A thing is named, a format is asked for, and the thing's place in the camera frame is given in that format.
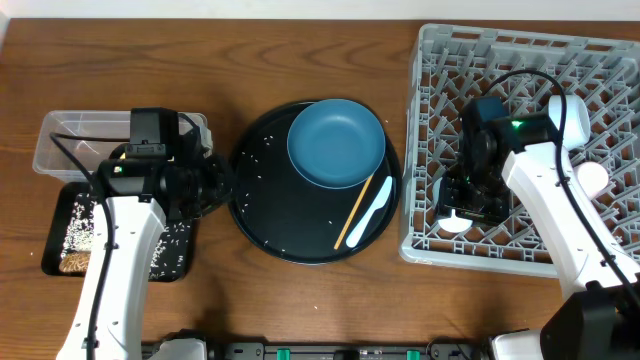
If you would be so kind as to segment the light blue plastic cup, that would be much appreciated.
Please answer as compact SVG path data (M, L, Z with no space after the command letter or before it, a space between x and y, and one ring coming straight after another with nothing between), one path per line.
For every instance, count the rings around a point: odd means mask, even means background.
M434 205L437 206L439 204L439 193L440 193L440 185L442 179L439 178L433 183L433 201ZM458 217L454 210L447 216L445 215L437 215L436 216L438 226L449 233L461 233L468 229L470 229L473 225L473 221L465 218Z

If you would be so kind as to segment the white rice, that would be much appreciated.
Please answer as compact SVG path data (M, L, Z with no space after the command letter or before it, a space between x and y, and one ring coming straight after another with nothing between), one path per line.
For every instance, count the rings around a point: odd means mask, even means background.
M97 204L89 194L76 196L64 233L59 260L73 252L91 252L94 232L93 209ZM192 221L167 222L152 254L149 280L172 282L186 274L190 260Z

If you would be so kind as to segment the pink plastic cup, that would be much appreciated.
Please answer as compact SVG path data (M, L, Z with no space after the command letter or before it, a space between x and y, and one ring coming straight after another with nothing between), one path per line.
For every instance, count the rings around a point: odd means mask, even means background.
M596 162L584 162L574 169L578 183L591 200L598 197L609 183L604 166Z

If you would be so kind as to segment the brown walnut cookie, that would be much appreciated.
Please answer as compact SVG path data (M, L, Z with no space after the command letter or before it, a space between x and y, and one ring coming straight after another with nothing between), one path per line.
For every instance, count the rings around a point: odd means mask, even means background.
M89 252L73 252L66 254L59 264L59 270L65 274L84 274L89 267Z

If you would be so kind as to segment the light blue bowl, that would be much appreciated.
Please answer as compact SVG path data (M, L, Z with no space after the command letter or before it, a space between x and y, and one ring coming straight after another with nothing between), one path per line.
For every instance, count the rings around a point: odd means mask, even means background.
M584 100L577 95L567 95L566 122L563 134L563 146L574 150L584 146L591 135L589 114ZM561 98L553 95L547 106L548 115L557 129L560 129Z

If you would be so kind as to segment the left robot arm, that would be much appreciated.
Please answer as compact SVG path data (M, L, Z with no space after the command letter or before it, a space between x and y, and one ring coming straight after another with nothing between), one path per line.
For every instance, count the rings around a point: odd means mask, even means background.
M234 178L218 154L125 151L91 176L96 193L87 272L60 359L139 359L148 278L166 219L197 219L228 202Z

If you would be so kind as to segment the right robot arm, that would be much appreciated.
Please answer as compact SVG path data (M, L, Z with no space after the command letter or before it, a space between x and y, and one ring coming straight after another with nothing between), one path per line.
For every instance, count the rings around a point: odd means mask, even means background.
M562 119L468 113L459 164L435 187L440 227L496 225L516 195L556 268L565 302L539 330L491 340L493 359L636 359L639 265L601 220L570 165Z

